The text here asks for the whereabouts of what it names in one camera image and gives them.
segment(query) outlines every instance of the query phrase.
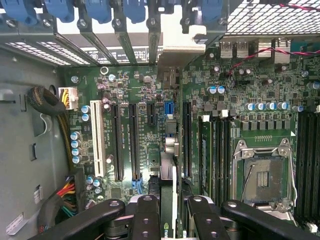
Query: electrolytic capacitor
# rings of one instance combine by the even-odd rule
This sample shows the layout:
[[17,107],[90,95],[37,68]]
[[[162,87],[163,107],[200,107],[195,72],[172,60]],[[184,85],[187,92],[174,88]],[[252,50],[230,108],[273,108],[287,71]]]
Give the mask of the electrolytic capacitor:
[[98,90],[102,91],[102,90],[105,90],[105,89],[106,89],[106,86],[103,85],[103,84],[98,84],[98,85],[96,86],[96,88],[97,88]]
[[306,87],[309,89],[309,90],[318,90],[320,89],[320,83],[317,82],[317,81],[314,81],[314,82],[309,82]]
[[274,81],[272,79],[265,79],[261,82],[262,86],[268,86],[272,84]]
[[244,108],[248,111],[252,111],[254,109],[254,104],[253,103],[246,103],[244,105]]
[[74,149],[80,147],[80,145],[81,145],[80,140],[73,140],[73,141],[71,142],[71,147],[74,148]]
[[102,192],[102,190],[101,190],[100,187],[96,187],[96,188],[94,189],[94,193],[95,193],[95,194],[100,194],[101,192]]
[[102,179],[101,179],[101,177],[96,177],[96,178],[93,180],[93,186],[99,187],[100,185],[102,185]]
[[257,109],[257,110],[262,111],[262,110],[265,109],[265,105],[264,105],[263,103],[259,102],[259,103],[256,103],[256,104],[254,105],[254,108]]
[[216,86],[210,86],[206,89],[206,91],[209,93],[209,94],[216,94],[217,93],[217,87]]
[[106,112],[110,112],[111,107],[110,107],[109,104],[105,104],[105,105],[103,105],[103,109],[104,109]]
[[74,131],[73,133],[70,134],[71,140],[77,140],[80,138],[80,136],[81,136],[80,132],[78,132],[78,131]]
[[292,110],[293,111],[295,111],[295,112],[297,112],[297,113],[301,113],[301,112],[303,112],[304,111],[304,107],[303,106],[293,106],[292,107]]
[[71,151],[73,156],[78,156],[79,154],[81,154],[81,148],[74,148]]
[[110,103],[110,100],[109,100],[108,98],[106,98],[106,97],[103,97],[103,98],[102,98],[102,103],[103,103],[103,104],[109,104],[109,103]]
[[85,114],[82,115],[82,121],[83,122],[89,122],[90,118],[91,118],[90,114],[86,114],[85,113]]
[[82,160],[82,156],[81,155],[72,157],[72,162],[74,164],[80,163],[81,160]]
[[280,110],[286,110],[288,108],[288,103],[286,102],[279,102],[277,104],[277,108]]
[[114,156],[112,154],[108,155],[108,157],[106,158],[106,163],[110,164],[112,163],[112,161],[114,160]]
[[217,88],[218,94],[224,94],[225,91],[226,91],[226,89],[224,86],[218,86],[218,88]]
[[267,110],[275,110],[277,107],[276,107],[276,104],[274,102],[268,102],[266,105],[265,105],[265,108]]
[[82,112],[83,114],[88,114],[88,113],[90,113],[90,106],[87,106],[87,105],[82,106],[82,107],[81,107],[81,112]]
[[94,176],[94,175],[89,175],[89,176],[86,177],[85,182],[86,182],[87,184],[93,184],[93,183],[94,183],[94,179],[95,179],[95,176]]

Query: screw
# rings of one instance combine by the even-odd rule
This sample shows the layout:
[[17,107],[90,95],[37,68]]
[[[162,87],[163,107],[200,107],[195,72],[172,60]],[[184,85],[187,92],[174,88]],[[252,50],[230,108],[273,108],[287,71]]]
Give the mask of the screw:
[[309,72],[308,72],[308,71],[302,71],[302,72],[301,72],[301,76],[302,76],[303,78],[308,77],[308,75],[309,75]]
[[79,82],[79,78],[77,76],[72,76],[71,82],[73,82],[74,84],[77,84]]
[[184,20],[184,24],[185,24],[185,25],[189,25],[189,23],[190,23],[190,18],[186,18],[186,19]]
[[115,19],[115,24],[116,24],[117,26],[120,26],[120,25],[121,25],[121,21],[120,21],[119,18],[116,18],[116,19]]
[[194,199],[196,202],[201,202],[201,201],[202,201],[201,197],[199,197],[199,196],[195,196],[193,199]]
[[225,17],[222,17],[218,20],[218,24],[219,25],[227,25],[228,24],[228,21]]
[[110,203],[110,206],[111,206],[111,207],[116,207],[116,206],[119,206],[119,203],[118,203],[117,201],[112,201],[112,202]]
[[151,25],[155,25],[155,24],[156,24],[156,20],[155,20],[154,18],[151,18],[151,19],[150,19],[150,24],[151,24]]
[[6,20],[5,23],[12,29],[16,27],[16,23],[13,20]]
[[149,196],[145,196],[145,197],[143,198],[143,200],[145,200],[145,201],[151,201],[151,200],[152,200],[152,198],[151,198],[151,197],[149,197]]
[[42,23],[43,23],[43,25],[45,26],[45,27],[50,27],[51,26],[51,22],[49,21],[49,20],[47,20],[47,19],[43,19],[42,20]]
[[232,208],[235,208],[237,206],[237,204],[235,202],[233,202],[233,201],[229,201],[228,202],[228,206],[232,207]]
[[85,21],[84,19],[80,19],[80,20],[79,20],[79,23],[80,23],[80,25],[81,25],[82,27],[87,26],[87,23],[86,23],[86,21]]

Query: pcie slot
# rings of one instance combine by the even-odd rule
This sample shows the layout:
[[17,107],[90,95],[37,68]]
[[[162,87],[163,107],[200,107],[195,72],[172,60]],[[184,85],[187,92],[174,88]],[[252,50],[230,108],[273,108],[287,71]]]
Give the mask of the pcie slot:
[[122,181],[124,179],[124,162],[122,156],[121,112],[118,104],[111,106],[111,116],[114,147],[114,179],[115,181]]
[[154,103],[146,104],[146,114],[148,118],[148,125],[154,126],[156,124],[156,109]]
[[191,103],[183,103],[183,167],[184,176],[192,176],[192,123]]
[[94,175],[104,177],[106,170],[105,134],[100,100],[90,101]]
[[129,104],[129,127],[130,127],[130,151],[132,180],[139,180],[140,177],[140,158],[139,158],[139,125],[138,107],[136,104]]

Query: motherboard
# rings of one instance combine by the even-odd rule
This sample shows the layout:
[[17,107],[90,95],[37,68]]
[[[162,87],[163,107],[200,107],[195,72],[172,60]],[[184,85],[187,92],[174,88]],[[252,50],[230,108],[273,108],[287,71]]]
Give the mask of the motherboard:
[[288,221],[295,212],[301,222],[318,211],[311,199],[319,172],[307,186],[311,206],[302,203],[303,159],[316,154],[306,146],[320,137],[313,114],[320,110],[318,57],[276,64],[272,53],[243,62],[226,53],[221,44],[209,48],[180,71],[175,86],[157,77],[156,66],[65,70],[66,90],[77,91],[78,106],[69,111],[72,154],[84,169],[87,201],[128,203],[148,194],[161,153],[170,152],[192,194],[217,206],[237,199],[267,205]]

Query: hole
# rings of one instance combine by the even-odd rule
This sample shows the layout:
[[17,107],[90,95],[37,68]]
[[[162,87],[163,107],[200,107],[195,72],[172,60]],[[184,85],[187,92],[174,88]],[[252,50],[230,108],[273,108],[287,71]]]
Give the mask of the hole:
[[218,237],[218,233],[216,231],[211,232],[212,238],[216,239]]
[[49,86],[49,91],[50,91],[53,95],[57,96],[57,89],[56,89],[55,86],[50,85],[50,86]]

